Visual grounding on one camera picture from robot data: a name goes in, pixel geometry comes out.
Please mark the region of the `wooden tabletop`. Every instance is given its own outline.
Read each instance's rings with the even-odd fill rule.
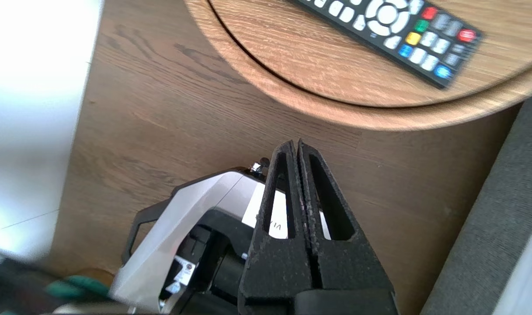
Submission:
[[[532,95],[532,0],[433,1],[485,34],[446,90],[289,0],[186,2],[208,40],[246,79],[318,118],[378,130],[425,129],[476,119]]]
[[[400,133],[328,123],[248,83],[183,2],[107,0],[50,263],[115,273],[137,211],[302,137],[323,153],[401,313],[417,315],[515,116]]]

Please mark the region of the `gray sofa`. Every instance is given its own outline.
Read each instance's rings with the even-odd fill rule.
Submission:
[[[532,315],[532,98],[524,102],[422,315]]]

